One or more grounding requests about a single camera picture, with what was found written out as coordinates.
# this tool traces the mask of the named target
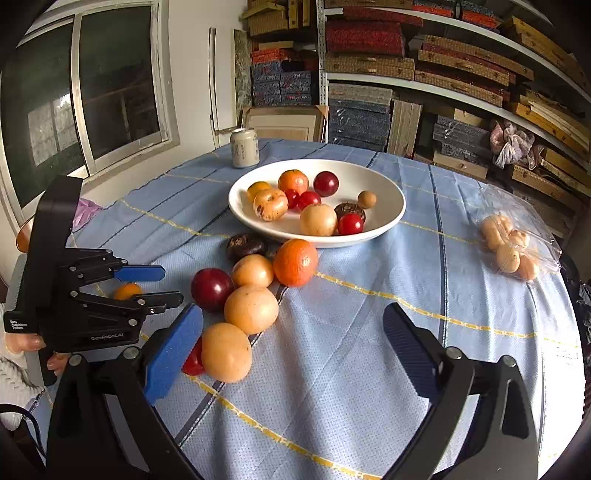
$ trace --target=plastic bag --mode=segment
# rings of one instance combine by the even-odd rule
[[[560,271],[562,250],[544,221],[526,201],[487,185],[481,191],[476,223],[496,254],[498,271],[525,281]]]

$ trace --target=white bowl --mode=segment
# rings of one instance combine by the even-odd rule
[[[339,179],[339,189],[334,195],[322,198],[322,203],[336,207],[343,202],[357,202],[363,190],[374,192],[378,198],[372,209],[365,211],[366,219],[362,233],[354,235],[309,236],[300,234],[300,211],[288,210],[275,222],[264,222],[256,216],[252,203],[248,201],[246,190],[256,181],[265,181],[277,187],[279,176],[286,170],[301,170],[310,180],[310,190],[314,178],[321,171],[331,171]],[[402,218],[406,210],[404,194],[398,186],[381,173],[352,163],[336,160],[287,160],[265,165],[252,170],[239,178],[228,194],[228,204],[232,213],[253,230],[279,241],[303,238],[317,248],[348,247],[376,238],[390,230]]]

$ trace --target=dark brown fruit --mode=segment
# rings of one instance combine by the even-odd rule
[[[340,220],[343,215],[347,215],[347,213],[356,213],[363,219],[363,221],[365,221],[365,210],[356,203],[341,203],[336,206],[335,212],[338,220]]]
[[[264,257],[267,253],[267,244],[254,233],[239,233],[228,240],[226,253],[234,263],[247,255],[259,254]]]

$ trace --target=window glass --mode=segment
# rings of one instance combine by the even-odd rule
[[[94,158],[159,131],[150,55],[151,8],[82,17],[80,89]]]
[[[2,71],[0,121],[8,169],[21,207],[57,175],[84,165],[70,92],[72,24],[16,49]]]

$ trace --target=yellow fruit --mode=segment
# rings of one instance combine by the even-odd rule
[[[141,295],[142,293],[143,291],[138,284],[126,283],[115,290],[113,298],[115,300],[129,300],[134,295]]]
[[[226,300],[224,318],[247,335],[267,330],[279,315],[275,296],[265,287],[244,285]]]
[[[246,191],[246,195],[248,196],[248,200],[250,201],[250,203],[254,202],[257,193],[259,193],[263,190],[268,190],[270,188],[272,188],[272,187],[267,182],[256,181],[251,186],[249,186],[248,190]]]
[[[273,282],[274,277],[271,262],[258,254],[241,258],[232,270],[232,281],[236,288],[244,285],[258,285],[267,288]]]
[[[210,377],[235,383],[248,375],[252,348],[240,328],[226,322],[211,325],[202,334],[201,363]]]

